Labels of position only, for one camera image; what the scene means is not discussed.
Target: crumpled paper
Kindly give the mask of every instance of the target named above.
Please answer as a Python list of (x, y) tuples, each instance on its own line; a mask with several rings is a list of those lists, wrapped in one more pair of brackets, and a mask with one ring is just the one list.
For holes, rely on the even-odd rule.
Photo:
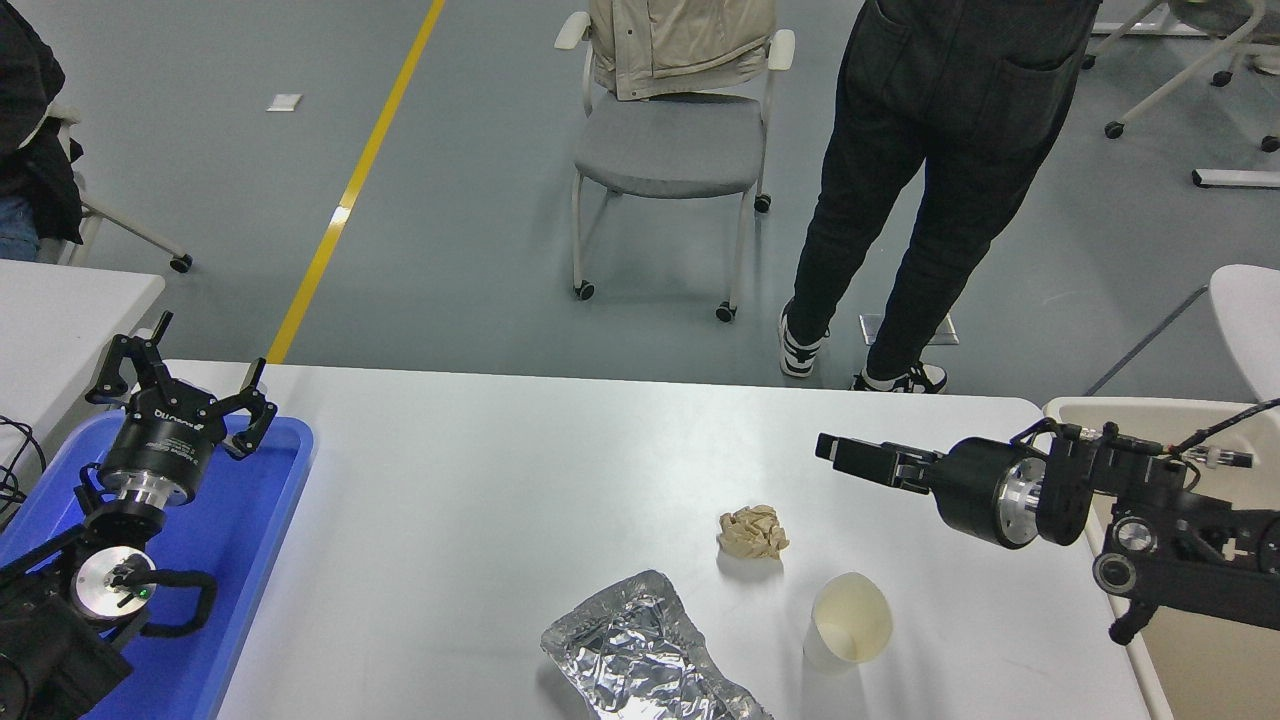
[(724, 552), (735, 557), (778, 560), (782, 550), (791, 544), (786, 530), (778, 524), (778, 514), (768, 505), (721, 515), (721, 534), (717, 539)]

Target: chair armrest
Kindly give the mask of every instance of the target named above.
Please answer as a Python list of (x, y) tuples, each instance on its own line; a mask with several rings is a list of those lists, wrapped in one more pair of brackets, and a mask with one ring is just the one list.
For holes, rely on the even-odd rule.
[(796, 33), (790, 29), (780, 29), (769, 40), (769, 69), (790, 70), (791, 60), (796, 55)]
[(579, 10), (564, 20), (564, 27), (556, 36), (557, 50), (572, 50), (577, 44), (586, 40), (588, 31), (591, 29), (591, 15)]

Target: aluminum foil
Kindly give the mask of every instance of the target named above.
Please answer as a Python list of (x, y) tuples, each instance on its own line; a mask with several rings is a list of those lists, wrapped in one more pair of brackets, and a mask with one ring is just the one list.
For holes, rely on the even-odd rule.
[(543, 633), (541, 646), (602, 720), (772, 720), (716, 667), (657, 570), (589, 597)]

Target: black pants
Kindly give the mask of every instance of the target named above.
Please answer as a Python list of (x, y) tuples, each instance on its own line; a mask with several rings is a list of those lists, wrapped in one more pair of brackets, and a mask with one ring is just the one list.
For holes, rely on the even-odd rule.
[[(957, 35), (991, 32), (973, 17), (973, 6), (983, 3), (952, 3), (951, 22), (948, 8), (937, 8), (947, 4), (938, 3), (941, 19), (914, 28), (914, 36), (886, 17), (891, 0), (881, 4), (884, 9), (867, 0), (845, 54), (822, 193), (800, 255), (788, 325), (801, 343), (822, 336), (899, 192), (924, 164), (915, 229), (867, 356), (869, 374), (892, 378), (919, 360), (969, 274), (1027, 197), (1066, 118), (1096, 4), (1060, 3), (1044, 13), (1044, 22), (1062, 35), (1056, 49), (1032, 35), (1043, 24), (1024, 38), (1006, 32), (996, 40), (1060, 54), (1034, 59), (1032, 67), (1010, 63), (1007, 56), (1016, 54), (1010, 47), (995, 47), (991, 59), (951, 54), (937, 61), (940, 55), (931, 54)], [(1061, 28), (1066, 18), (1073, 24)]]

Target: beige jacket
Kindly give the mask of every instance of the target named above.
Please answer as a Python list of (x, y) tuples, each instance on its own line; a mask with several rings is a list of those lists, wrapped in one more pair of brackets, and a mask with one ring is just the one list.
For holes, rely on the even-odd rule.
[(774, 0), (590, 0), (595, 82), (618, 100), (730, 87), (765, 68)]

